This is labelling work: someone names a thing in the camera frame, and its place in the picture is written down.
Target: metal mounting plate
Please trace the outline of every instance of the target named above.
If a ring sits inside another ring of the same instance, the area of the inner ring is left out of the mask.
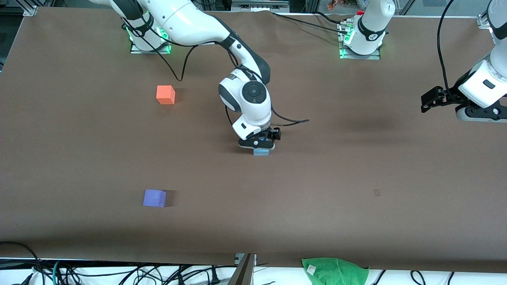
[[[338,30],[344,30],[346,32],[353,32],[354,24],[350,19],[341,21],[340,24],[337,24]],[[372,60],[380,60],[380,49],[377,48],[375,52],[369,55],[360,55],[353,52],[348,46],[343,44],[345,38],[348,35],[338,33],[338,47],[340,49],[340,58],[349,58],[349,59],[372,59]]]
[[[162,46],[160,46],[157,49],[157,51],[160,54],[170,54],[171,53],[171,48],[172,48],[171,44],[163,44]],[[144,51],[144,50],[140,50],[140,49],[138,49],[138,47],[134,43],[132,43],[130,45],[130,53],[132,53],[132,54],[157,54],[156,51]]]

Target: white tag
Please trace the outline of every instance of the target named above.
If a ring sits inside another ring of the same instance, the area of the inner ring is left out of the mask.
[[[306,269],[306,272],[310,273],[310,275],[313,276],[313,274],[315,273],[315,270],[317,269],[317,267],[313,266],[313,265],[308,265],[308,269]]]

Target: circular joint cap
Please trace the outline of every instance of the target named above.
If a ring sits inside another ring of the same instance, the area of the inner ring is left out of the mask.
[[[249,81],[243,85],[241,94],[247,102],[260,104],[266,100],[266,87],[259,81]]]

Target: cube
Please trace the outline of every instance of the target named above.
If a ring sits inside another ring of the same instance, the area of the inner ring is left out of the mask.
[[[268,156],[269,150],[253,149],[253,156]]]
[[[176,92],[171,85],[157,86],[157,101],[162,105],[174,104]]]
[[[165,207],[165,191],[146,189],[144,192],[143,206],[148,207]]]

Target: orange cube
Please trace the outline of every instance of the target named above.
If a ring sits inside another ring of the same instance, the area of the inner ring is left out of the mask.
[[[176,92],[171,85],[157,86],[157,100],[162,105],[174,104]]]

